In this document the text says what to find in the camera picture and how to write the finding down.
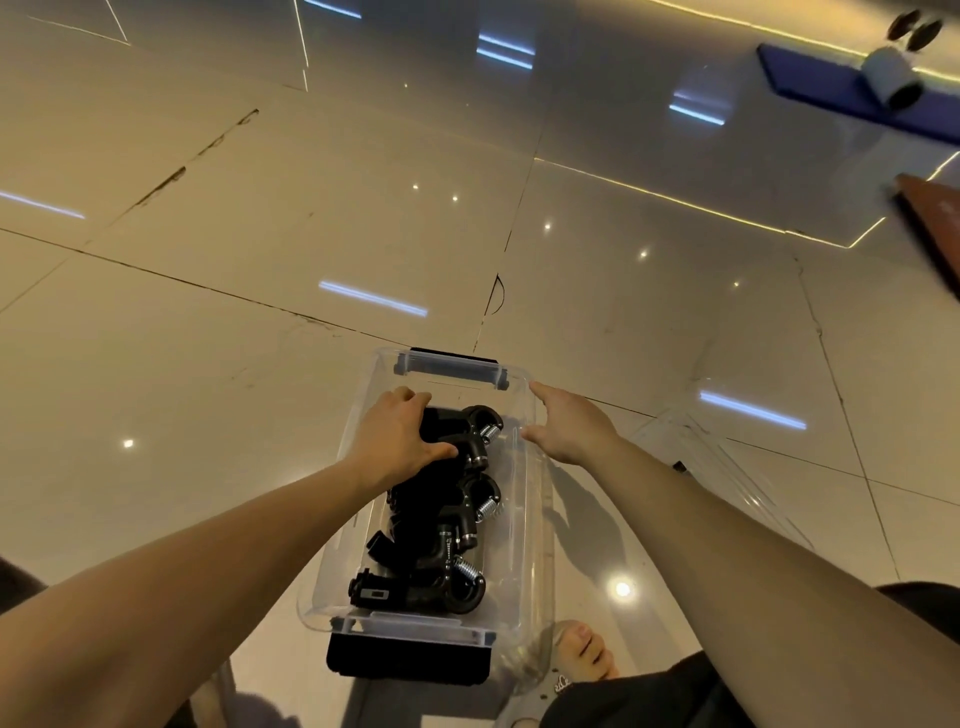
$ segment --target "blue mat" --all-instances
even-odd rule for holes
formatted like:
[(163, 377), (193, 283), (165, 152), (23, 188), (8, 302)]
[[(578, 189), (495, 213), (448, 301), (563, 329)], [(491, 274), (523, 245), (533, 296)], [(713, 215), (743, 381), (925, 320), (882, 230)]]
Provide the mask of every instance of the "blue mat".
[(893, 113), (876, 100), (856, 68), (766, 43), (756, 52), (770, 87), (779, 96), (960, 146), (960, 98), (956, 96), (928, 89), (914, 106)]

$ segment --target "toe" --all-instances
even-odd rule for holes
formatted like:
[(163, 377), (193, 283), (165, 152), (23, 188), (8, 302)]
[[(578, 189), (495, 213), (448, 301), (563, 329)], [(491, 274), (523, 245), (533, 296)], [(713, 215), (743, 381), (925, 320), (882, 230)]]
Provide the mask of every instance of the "toe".
[(600, 657), (596, 659), (596, 662), (593, 663), (593, 666), (599, 673), (600, 680), (609, 678), (611, 676), (611, 672), (616, 670), (616, 665), (613, 663), (613, 653), (608, 649), (605, 649), (600, 653)]
[(584, 652), (593, 636), (582, 622), (571, 622), (557, 640), (557, 651), (567, 660), (576, 660)]
[(590, 663), (595, 663), (600, 659), (600, 655), (603, 654), (605, 649), (607, 649), (607, 645), (604, 643), (603, 637), (594, 632), (590, 637), (589, 644), (584, 648), (583, 658)]

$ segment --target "metal spring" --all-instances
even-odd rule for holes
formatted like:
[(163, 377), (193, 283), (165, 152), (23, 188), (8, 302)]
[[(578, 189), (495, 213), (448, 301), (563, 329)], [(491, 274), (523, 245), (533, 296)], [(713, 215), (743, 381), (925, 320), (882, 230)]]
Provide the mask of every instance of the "metal spring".
[(463, 576), (469, 579), (471, 582), (475, 582), (477, 577), (480, 576), (480, 570), (477, 569), (473, 564), (470, 564), (467, 561), (464, 561), (463, 557), (457, 556), (453, 560), (454, 568), (459, 571)]
[(489, 521), (492, 518), (494, 512), (496, 511), (496, 506), (499, 503), (496, 502), (493, 498), (489, 497), (484, 501), (484, 504), (477, 508), (476, 519), (477, 522)]
[(487, 425), (482, 430), (480, 430), (480, 437), (483, 439), (484, 443), (489, 445), (491, 442), (496, 440), (497, 436), (500, 434), (500, 428), (496, 425)]

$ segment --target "forearm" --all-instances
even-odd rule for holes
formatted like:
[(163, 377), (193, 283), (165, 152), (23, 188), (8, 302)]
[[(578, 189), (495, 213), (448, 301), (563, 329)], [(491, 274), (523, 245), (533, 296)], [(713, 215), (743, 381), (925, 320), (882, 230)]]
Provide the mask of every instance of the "forearm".
[(627, 443), (586, 463), (759, 726), (956, 725), (960, 647)]
[(7, 613), (0, 724), (162, 725), (374, 495), (341, 463)]

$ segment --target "brown object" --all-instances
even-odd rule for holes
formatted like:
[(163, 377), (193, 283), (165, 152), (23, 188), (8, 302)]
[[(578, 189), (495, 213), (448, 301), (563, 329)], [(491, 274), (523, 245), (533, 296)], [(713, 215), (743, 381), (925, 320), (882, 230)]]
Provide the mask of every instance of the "brown object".
[(897, 175), (896, 201), (944, 282), (960, 298), (960, 189)]

